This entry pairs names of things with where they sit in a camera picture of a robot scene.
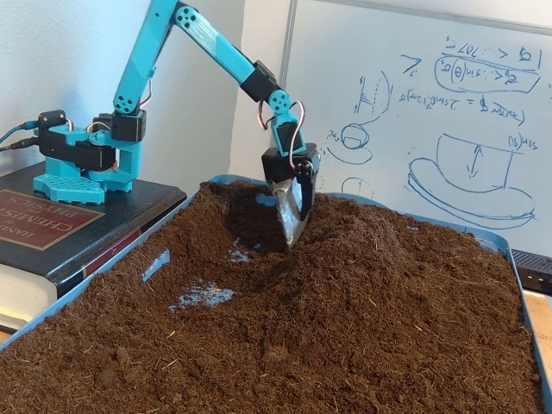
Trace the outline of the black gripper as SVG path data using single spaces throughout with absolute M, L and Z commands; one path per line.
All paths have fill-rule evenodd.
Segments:
M 273 195 L 288 248 L 293 248 L 304 232 L 306 217 L 314 204 L 320 159 L 315 143 L 307 143 L 292 161 L 281 156 L 276 147 L 261 156 L 266 181 L 274 183 Z

